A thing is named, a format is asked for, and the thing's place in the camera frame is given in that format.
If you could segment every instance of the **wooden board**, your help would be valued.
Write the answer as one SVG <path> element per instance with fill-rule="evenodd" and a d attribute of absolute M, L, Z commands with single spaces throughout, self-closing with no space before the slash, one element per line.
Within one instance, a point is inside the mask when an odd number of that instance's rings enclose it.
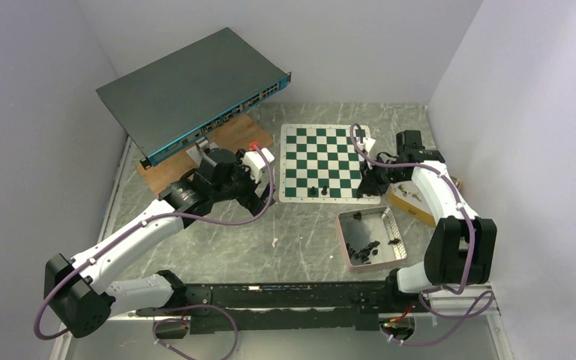
<path fill-rule="evenodd" d="M 268 135 L 253 119 L 242 114 L 228 124 L 219 127 L 206 136 L 210 143 L 215 142 L 222 149 L 236 152 L 238 149 L 249 149 L 252 142 L 258 142 L 260 148 L 273 143 L 272 136 Z M 156 194 L 164 190 L 168 184 L 180 179 L 188 170 L 197 167 L 193 159 L 187 154 L 191 145 L 179 151 L 172 157 L 147 170 L 138 164 L 136 170 L 147 182 L 149 188 Z"/>

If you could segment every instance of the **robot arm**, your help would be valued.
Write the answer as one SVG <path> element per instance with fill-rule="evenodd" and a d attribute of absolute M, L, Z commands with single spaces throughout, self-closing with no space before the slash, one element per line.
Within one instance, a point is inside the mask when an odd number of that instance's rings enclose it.
<path fill-rule="evenodd" d="M 274 160 L 268 149 L 261 152 L 269 164 Z M 202 156 L 197 169 L 170 184 L 140 215 L 110 237 L 69 260 L 58 254 L 48 261 L 45 266 L 46 297 L 74 269 L 89 263 L 56 293 L 49 306 L 72 335 L 81 338 L 117 314 L 140 308 L 160 308 L 169 303 L 184 304 L 186 287 L 171 271 L 159 271 L 142 279 L 115 279 L 149 249 L 195 221 L 167 216 L 172 212 L 204 216 L 211 212 L 215 203 L 237 200 L 252 215 L 258 215 L 266 201 L 272 201 L 269 199 L 270 184 L 262 196 L 256 194 L 265 171 L 266 163 L 257 151 L 239 150 L 233 154 L 221 148 L 212 149 Z M 134 227 L 137 229 L 129 236 L 95 259 L 101 249 Z"/>
<path fill-rule="evenodd" d="M 394 270 L 390 282 L 396 284 L 398 293 L 418 293 L 433 287 L 461 282 L 467 268 L 467 251 L 470 234 L 463 212 L 471 219 L 475 229 L 473 258 L 469 264 L 466 284 L 483 284 L 488 281 L 491 260 L 494 254 L 497 228 L 491 219 L 482 219 L 464 201 L 450 179 L 445 159 L 437 150 L 428 150 L 422 145 L 418 130 L 405 130 L 398 133 L 397 157 L 383 157 L 379 153 L 376 160 L 384 164 L 401 164 L 401 167 L 372 166 L 367 161 L 361 163 L 361 184 L 358 196 L 383 195 L 390 184 L 411 181 L 421 191 L 436 222 L 424 260 L 409 267 Z M 361 139 L 357 145 L 366 153 L 374 153 L 374 140 Z M 405 166 L 402 164 L 422 164 Z M 427 169 L 432 167 L 436 172 Z"/>

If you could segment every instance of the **marble table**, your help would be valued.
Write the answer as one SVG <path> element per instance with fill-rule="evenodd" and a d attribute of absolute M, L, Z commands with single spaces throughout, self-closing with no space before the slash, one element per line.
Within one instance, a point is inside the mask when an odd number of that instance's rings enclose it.
<path fill-rule="evenodd" d="M 417 104 L 263 103 L 248 115 L 274 137 L 270 150 L 277 158 L 281 125 L 290 123 L 358 122 L 370 128 L 377 151 L 390 153 L 395 152 L 397 132 L 420 130 L 425 146 L 434 147 L 425 108 Z M 114 231 L 135 218 L 155 198 L 135 170 L 141 157 L 135 151 Z M 278 169 L 274 174 L 278 179 Z M 381 206 L 384 205 L 388 204 L 382 199 Z M 149 276 L 162 269 L 175 272 L 185 283 L 384 280 L 391 268 L 365 273 L 346 270 L 335 227 L 340 212 L 374 206 L 277 202 L 264 217 L 247 226 L 196 222 L 138 259 L 119 280 Z M 413 265 L 422 260 L 433 229 L 397 208 L 392 211 L 407 249 L 407 259 L 401 266 Z M 241 221 L 251 215 L 232 201 L 217 204 L 209 216 Z M 273 247 L 274 238 L 278 240 Z"/>

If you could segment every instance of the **white enclosure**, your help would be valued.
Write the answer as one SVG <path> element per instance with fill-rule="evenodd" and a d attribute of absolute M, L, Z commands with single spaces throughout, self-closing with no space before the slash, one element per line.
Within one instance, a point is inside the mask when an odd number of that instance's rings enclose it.
<path fill-rule="evenodd" d="M 98 238 L 125 135 L 95 88 L 115 78 L 75 2 L 0 0 L 0 359 L 47 359 L 45 262 Z"/>
<path fill-rule="evenodd" d="M 576 359 L 576 1 L 484 0 L 429 110 L 516 359 Z"/>
<path fill-rule="evenodd" d="M 482 0 L 77 0 L 118 75 L 229 26 L 292 84 L 270 101 L 427 103 Z"/>
<path fill-rule="evenodd" d="M 428 104 L 516 359 L 576 359 L 576 0 L 0 0 L 0 359 L 48 358 L 44 264 L 98 238 L 126 136 L 95 89 L 226 26 L 292 71 L 271 101 Z"/>

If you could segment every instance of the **chess board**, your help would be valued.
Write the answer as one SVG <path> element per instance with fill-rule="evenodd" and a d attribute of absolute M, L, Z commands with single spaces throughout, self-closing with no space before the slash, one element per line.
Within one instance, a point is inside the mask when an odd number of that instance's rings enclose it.
<path fill-rule="evenodd" d="M 370 129 L 362 127 L 364 135 Z M 350 126 L 281 126 L 279 200 L 282 203 L 378 204 L 380 197 L 356 198 L 361 183 L 359 155 L 350 142 Z"/>

